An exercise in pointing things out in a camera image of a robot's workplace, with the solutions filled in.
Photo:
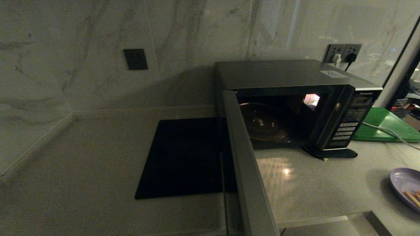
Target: electrical outlet plate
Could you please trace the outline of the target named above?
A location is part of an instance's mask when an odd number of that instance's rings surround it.
[[[346,49],[346,44],[330,44],[327,50],[327,55],[325,55],[325,63],[334,63],[333,58],[335,54],[343,55]]]
[[[129,70],[147,70],[146,55],[144,49],[124,49]]]
[[[349,62],[347,56],[351,53],[359,55],[360,48],[362,47],[361,44],[346,44],[346,49],[344,53],[341,55],[341,62]]]

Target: marble wall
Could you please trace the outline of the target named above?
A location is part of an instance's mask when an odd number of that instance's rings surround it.
[[[417,0],[2,0],[0,173],[71,111],[212,105],[216,61],[323,60],[328,44],[358,43],[348,71],[382,85],[419,8]],[[149,69],[129,71],[126,48],[144,48]]]

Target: microwave control panel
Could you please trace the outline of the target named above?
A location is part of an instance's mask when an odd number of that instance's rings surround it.
[[[349,145],[380,92],[378,90],[354,92],[325,149],[345,148]]]

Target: white cable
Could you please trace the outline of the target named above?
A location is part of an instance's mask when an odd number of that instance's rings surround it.
[[[377,129],[379,129],[379,130],[382,130],[382,131],[385,131],[385,132],[391,133],[393,136],[395,136],[395,137],[399,138],[399,139],[400,139],[403,143],[405,143],[405,144],[407,144],[407,145],[409,145],[409,146],[411,146],[411,147],[413,147],[413,148],[415,148],[415,149],[417,149],[417,150],[419,150],[419,151],[420,151],[420,148],[418,148],[418,147],[414,147],[413,145],[411,145],[411,144],[407,143],[404,139],[402,139],[400,136],[398,136],[398,134],[396,134],[394,131],[392,131],[392,130],[390,130],[390,129],[387,129],[387,128],[381,128],[381,127],[378,127],[378,126],[373,126],[373,125],[368,124],[368,123],[366,123],[366,122],[363,122],[363,124],[364,124],[364,125],[366,125],[366,126],[370,126],[370,127],[372,127],[372,128],[377,128]]]
[[[333,57],[334,66],[337,67],[341,62],[341,54],[335,54]]]

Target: open microwave door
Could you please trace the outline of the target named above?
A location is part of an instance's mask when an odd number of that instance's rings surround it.
[[[245,235],[279,236],[264,183],[235,92],[223,91],[223,104],[238,186]]]

